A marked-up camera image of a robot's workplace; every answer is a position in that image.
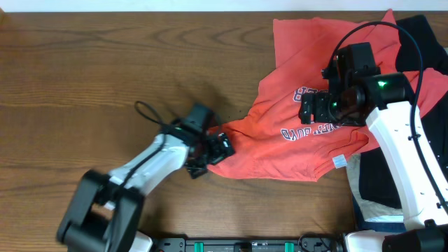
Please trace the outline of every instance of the green light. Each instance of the green light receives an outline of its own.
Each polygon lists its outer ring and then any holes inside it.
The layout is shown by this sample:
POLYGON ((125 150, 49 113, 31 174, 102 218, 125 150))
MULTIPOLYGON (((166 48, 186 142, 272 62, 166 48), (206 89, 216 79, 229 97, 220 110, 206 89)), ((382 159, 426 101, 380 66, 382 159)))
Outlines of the green light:
POLYGON ((381 80, 378 81, 378 85, 379 85, 380 88, 384 87, 385 84, 387 84, 386 81, 381 81, 381 80))

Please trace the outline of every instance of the white wall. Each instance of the white wall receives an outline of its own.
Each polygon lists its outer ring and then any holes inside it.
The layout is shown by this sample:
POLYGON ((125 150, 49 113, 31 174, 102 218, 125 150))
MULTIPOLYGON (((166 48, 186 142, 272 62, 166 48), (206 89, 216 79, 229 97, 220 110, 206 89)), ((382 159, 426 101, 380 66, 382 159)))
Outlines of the white wall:
POLYGON ((448 0, 0 0, 6 12, 448 11, 448 0))

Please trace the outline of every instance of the pile of clothes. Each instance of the pile of clothes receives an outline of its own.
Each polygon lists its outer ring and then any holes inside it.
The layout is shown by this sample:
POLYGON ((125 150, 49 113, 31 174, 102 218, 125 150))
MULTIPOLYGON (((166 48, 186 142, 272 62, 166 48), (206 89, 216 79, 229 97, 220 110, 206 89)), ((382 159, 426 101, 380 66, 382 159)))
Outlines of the pile of clothes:
MULTIPOLYGON (((448 177, 447 52, 422 15, 395 21, 389 10, 382 21, 404 28, 419 44, 424 66, 418 101, 420 116, 433 152, 448 177)), ((342 163, 348 164, 356 209, 363 219, 402 222, 398 192, 384 155, 367 127, 302 125, 298 118, 301 96, 328 89, 321 70, 342 37, 361 24, 319 17, 275 20, 276 69, 260 81, 248 115, 223 125, 236 154, 209 169, 231 179, 317 181, 335 166, 338 168, 342 158, 342 163)), ((361 42, 370 42, 382 74, 401 71, 415 90, 417 55, 406 36, 391 27, 366 27, 350 36, 342 47, 361 42)))

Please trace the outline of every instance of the cable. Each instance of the cable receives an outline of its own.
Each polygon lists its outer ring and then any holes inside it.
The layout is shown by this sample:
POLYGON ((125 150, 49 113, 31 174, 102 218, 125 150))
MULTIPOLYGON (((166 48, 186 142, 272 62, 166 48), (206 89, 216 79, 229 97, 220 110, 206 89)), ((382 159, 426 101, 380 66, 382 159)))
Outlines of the cable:
POLYGON ((342 45, 342 43, 348 38, 350 37, 350 35, 352 35, 353 33, 357 32, 358 30, 367 27, 367 26, 372 26, 372 25, 385 25, 385 26, 389 26, 392 28, 397 29, 398 31, 404 33, 411 41, 412 44, 414 45, 414 49, 416 50, 417 55, 419 56, 419 79, 417 82, 417 87, 415 90, 415 96, 414 96, 414 101, 412 102, 412 106, 411 106, 411 136, 410 139, 412 139, 414 141, 414 145, 415 145, 415 149, 417 151, 417 154, 419 155, 420 161, 421 161, 421 165, 423 166, 423 169, 426 172, 426 175, 435 191, 435 194, 437 195, 437 198, 439 199, 440 205, 443 207, 443 209, 445 210, 445 212, 448 214, 448 206, 447 203, 445 202, 444 197, 442 196, 442 193, 440 192, 440 189, 437 186, 437 183, 435 182, 435 179, 433 177, 433 175, 431 174, 431 171, 429 170, 429 166, 426 163, 423 151, 421 150, 420 147, 420 143, 419 143, 419 135, 417 134, 417 131, 415 129, 415 113, 416 113, 416 109, 417 109, 417 101, 419 100, 419 95, 420 95, 420 89, 421 89, 421 83, 423 80, 423 60, 421 58, 421 53, 420 53, 420 48, 417 45, 417 42, 415 41, 415 39, 411 36, 411 34, 409 34, 405 29, 403 29, 402 27, 399 27, 396 24, 392 24, 389 22, 383 22, 383 21, 375 21, 375 22, 369 22, 369 23, 365 23, 362 24, 360 26, 358 26, 357 28, 351 30, 347 35, 344 36, 344 38, 342 38, 342 40, 336 45, 335 50, 333 51, 330 61, 328 63, 328 67, 327 67, 327 71, 330 70, 331 66, 333 65, 333 58, 336 56, 337 50, 339 49, 339 47, 342 45))
MULTIPOLYGON (((134 103, 134 108, 137 111, 137 113, 139 113, 141 116, 143 116, 144 118, 150 120, 153 123, 157 123, 161 126, 162 130, 164 127, 166 127, 167 125, 164 123, 162 117, 160 116, 160 114, 149 104, 147 104, 144 101, 136 101, 134 103), (157 120, 152 119, 151 117, 147 116, 145 113, 143 113, 140 108, 139 105, 143 105, 145 106, 147 109, 149 109, 154 116, 157 118, 157 120)), ((132 178, 132 175, 135 174, 135 172, 144 164, 146 163, 148 160, 150 160, 152 157, 154 157, 157 153, 159 153, 162 149, 163 146, 165 145, 165 143, 167 142, 167 135, 163 134, 163 138, 162 138, 162 143, 159 145, 159 147, 157 147, 157 149, 155 149, 151 154, 149 154, 148 156, 146 156, 144 159, 142 159, 138 164, 136 164, 132 169, 130 169, 128 171, 128 173, 126 174, 125 179, 123 179, 123 182, 114 190, 114 192, 112 193, 112 196, 115 197, 115 201, 117 202, 116 206, 115 206, 115 210, 119 211, 119 206, 120 206, 120 201, 117 200, 118 199, 118 195, 116 195, 117 192, 119 192, 120 190, 122 190, 125 186, 126 183, 132 178)), ((117 217, 118 213, 115 213, 112 216, 111 219, 111 225, 109 226, 109 231, 108 231, 108 239, 106 241, 106 248, 105 248, 105 252, 109 252, 111 250, 112 247, 112 240, 113 240, 113 236, 114 236, 114 229, 115 229, 115 225, 116 223, 118 223, 117 225, 119 225, 119 221, 117 221, 117 217)))

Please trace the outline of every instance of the wooden table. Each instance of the wooden table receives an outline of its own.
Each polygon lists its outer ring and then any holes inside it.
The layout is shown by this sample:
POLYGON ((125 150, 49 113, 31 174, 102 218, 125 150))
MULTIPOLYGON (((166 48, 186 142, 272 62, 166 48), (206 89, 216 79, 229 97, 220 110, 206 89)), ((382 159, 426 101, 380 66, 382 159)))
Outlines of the wooden table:
MULTIPOLYGON (((80 177, 151 143, 147 101, 167 120, 194 101, 243 118, 274 70, 272 20, 360 22, 384 13, 16 13, 0 28, 0 251, 63 251, 55 233, 80 177)), ((397 18, 415 13, 396 13, 397 18)), ((448 46, 448 15, 427 13, 448 46)), ((344 169, 318 183, 172 174, 141 229, 189 237, 298 237, 354 228, 344 169)))

